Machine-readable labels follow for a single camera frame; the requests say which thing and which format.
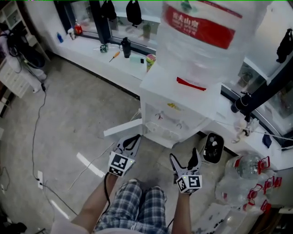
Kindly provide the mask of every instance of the backpack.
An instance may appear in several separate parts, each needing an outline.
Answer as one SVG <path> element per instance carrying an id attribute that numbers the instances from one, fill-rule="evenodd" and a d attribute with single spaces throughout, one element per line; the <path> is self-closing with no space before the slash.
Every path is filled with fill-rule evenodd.
<path id="1" fill-rule="evenodd" d="M 292 29 L 289 28 L 287 29 L 287 32 L 277 50 L 277 55 L 279 56 L 279 58 L 277 59 L 277 62 L 284 63 L 287 56 L 292 52 L 292 50 L 293 50 Z"/>
<path id="2" fill-rule="evenodd" d="M 132 26 L 137 27 L 136 25 L 139 25 L 142 22 L 141 9 L 137 0 L 135 0 L 134 3 L 130 0 L 126 7 L 126 14 L 127 19 L 132 23 Z"/>
<path id="3" fill-rule="evenodd" d="M 16 31 L 9 31 L 8 34 L 1 34 L 0 37 L 7 37 L 9 54 L 12 57 L 23 57 L 32 68 L 42 68 L 45 65 L 45 58 L 41 53 L 29 46 L 25 36 Z"/>
<path id="4" fill-rule="evenodd" d="M 114 20 L 117 17 L 113 2 L 111 0 L 104 1 L 101 7 L 101 12 L 102 16 L 108 18 L 109 20 Z"/>

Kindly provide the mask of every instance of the leg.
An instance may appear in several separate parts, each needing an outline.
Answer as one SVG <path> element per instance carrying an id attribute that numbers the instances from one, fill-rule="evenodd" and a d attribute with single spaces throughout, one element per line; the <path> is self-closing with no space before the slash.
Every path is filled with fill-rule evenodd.
<path id="1" fill-rule="evenodd" d="M 165 227 L 165 200 L 166 195 L 159 186 L 146 191 L 146 198 L 138 214 L 137 221 Z"/>
<path id="2" fill-rule="evenodd" d="M 9 64 L 9 66 L 16 72 L 18 73 L 21 77 L 23 77 L 29 84 L 31 87 L 33 87 L 33 89 L 35 91 L 40 90 L 41 88 L 41 82 L 38 81 L 37 78 L 35 78 L 33 75 L 31 75 L 26 66 L 21 64 L 21 62 L 15 58 L 12 57 L 10 55 L 7 55 L 7 62 Z"/>
<path id="3" fill-rule="evenodd" d="M 136 219 L 142 190 L 137 181 L 129 181 L 116 192 L 115 199 L 108 211 L 104 213 L 98 222 L 95 231 L 105 228 L 119 228 L 121 223 Z"/>
<path id="4" fill-rule="evenodd" d="M 30 67 L 30 70 L 31 70 L 31 72 L 33 72 L 35 74 L 35 76 L 37 76 L 37 78 L 39 80 L 45 80 L 47 78 L 47 75 L 41 69 L 36 69 L 36 68 Z"/>

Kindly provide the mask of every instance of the black thermos bottle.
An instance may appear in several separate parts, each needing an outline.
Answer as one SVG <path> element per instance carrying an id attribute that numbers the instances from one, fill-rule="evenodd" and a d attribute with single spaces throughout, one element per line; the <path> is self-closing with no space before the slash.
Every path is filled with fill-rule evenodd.
<path id="1" fill-rule="evenodd" d="M 237 113 L 238 111 L 243 110 L 248 105 L 249 101 L 251 100 L 250 93 L 247 93 L 247 92 L 241 92 L 241 93 L 244 95 L 241 96 L 239 99 L 237 99 L 235 103 L 231 105 L 231 110 L 234 113 Z"/>
<path id="2" fill-rule="evenodd" d="M 129 56 L 131 54 L 130 43 L 131 43 L 131 41 L 127 37 L 123 38 L 123 40 L 121 42 L 121 46 L 123 48 L 123 53 L 124 53 L 125 58 L 129 58 Z"/>

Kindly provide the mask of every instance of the power strip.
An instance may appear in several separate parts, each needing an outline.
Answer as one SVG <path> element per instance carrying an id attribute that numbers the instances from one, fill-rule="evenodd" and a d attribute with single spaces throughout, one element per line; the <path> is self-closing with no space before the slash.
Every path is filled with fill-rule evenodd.
<path id="1" fill-rule="evenodd" d="M 2 190 L 2 193 L 5 194 L 5 190 L 4 190 L 4 186 L 1 185 L 1 190 Z"/>
<path id="2" fill-rule="evenodd" d="M 40 189 L 44 189 L 44 186 L 43 186 L 43 181 L 44 181 L 44 177 L 43 177 L 43 173 L 40 171 L 40 170 L 38 170 L 38 179 L 39 179 L 39 181 L 38 181 L 38 187 L 40 188 Z"/>

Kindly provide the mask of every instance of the white cable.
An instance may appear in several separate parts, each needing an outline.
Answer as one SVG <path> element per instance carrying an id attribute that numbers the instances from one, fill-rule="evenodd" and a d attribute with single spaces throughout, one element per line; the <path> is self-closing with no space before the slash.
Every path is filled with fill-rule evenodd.
<path id="1" fill-rule="evenodd" d="M 283 147 L 283 148 L 281 148 L 281 149 L 293 149 L 293 145 L 288 146 L 288 147 Z"/>
<path id="2" fill-rule="evenodd" d="M 48 198 L 48 196 L 47 196 L 47 194 L 46 194 L 46 187 L 43 187 L 43 194 L 45 195 L 47 201 L 49 202 L 49 204 L 50 204 L 50 206 L 51 206 L 51 208 L 52 208 L 52 210 L 53 210 L 53 223 L 54 223 L 54 222 L 55 222 L 55 209 L 54 209 L 53 205 L 51 204 L 51 202 L 50 202 L 50 200 L 49 200 L 49 198 Z"/>
<path id="3" fill-rule="evenodd" d="M 137 113 L 134 114 L 134 116 L 132 116 L 132 118 L 130 119 L 130 121 L 132 121 L 136 116 L 138 116 L 141 113 L 141 109 L 138 108 Z"/>
<path id="4" fill-rule="evenodd" d="M 141 109 L 140 108 L 138 108 L 138 111 L 134 114 L 134 116 L 130 119 L 130 121 L 132 121 L 137 115 L 139 115 L 140 114 L 140 112 L 141 112 Z M 106 151 L 107 151 L 107 149 L 109 149 L 112 145 L 114 144 L 114 142 L 112 143 L 112 144 L 110 144 L 98 157 L 96 157 L 94 160 L 97 160 L 98 158 L 100 158 Z M 82 173 L 83 172 L 85 172 L 87 169 L 88 169 L 88 167 L 94 162 L 94 160 L 93 161 L 91 161 L 90 162 L 90 164 L 78 175 L 78 177 L 73 181 L 73 183 L 71 184 L 71 186 L 69 187 L 69 189 L 67 189 L 67 191 L 69 191 L 72 187 L 73 187 L 73 185 L 75 184 L 75 182 L 78 180 L 78 178 L 82 175 Z"/>
<path id="5" fill-rule="evenodd" d="M 218 120 L 215 120 L 215 122 L 222 123 L 222 124 L 225 124 L 225 125 L 228 125 L 228 126 L 232 126 L 232 127 L 234 127 L 234 128 L 240 128 L 240 129 L 243 129 L 243 130 L 249 130 L 249 131 L 251 131 L 251 132 L 253 132 L 253 133 L 260 133 L 260 134 L 265 134 L 265 135 L 269 135 L 269 136 L 272 136 L 272 137 L 277 137 L 277 138 L 281 138 L 281 139 L 285 139 L 285 140 L 293 141 L 293 139 L 290 139 L 290 138 L 279 137 L 279 136 L 276 136 L 276 135 L 273 135 L 273 134 L 262 133 L 262 132 L 258 132 L 258 131 L 252 131 L 252 130 L 249 129 L 249 128 L 243 128 L 243 127 L 239 127 L 239 126 L 234 126 L 234 125 L 232 125 L 232 124 L 225 123 L 225 122 L 221 122 L 221 121 L 218 121 Z"/>
<path id="6" fill-rule="evenodd" d="M 106 151 L 107 149 L 109 149 L 112 145 L 114 144 L 114 142 L 112 144 L 110 144 L 98 157 L 96 157 L 94 160 L 97 160 L 98 158 L 100 158 Z M 91 163 L 78 175 L 78 177 L 73 181 L 73 183 L 71 184 L 71 186 L 69 187 L 70 190 L 72 188 L 72 186 L 75 184 L 75 182 L 78 180 L 78 178 L 82 175 L 83 172 L 86 171 L 86 169 L 88 169 L 88 167 L 94 162 L 94 160 L 91 161 Z"/>

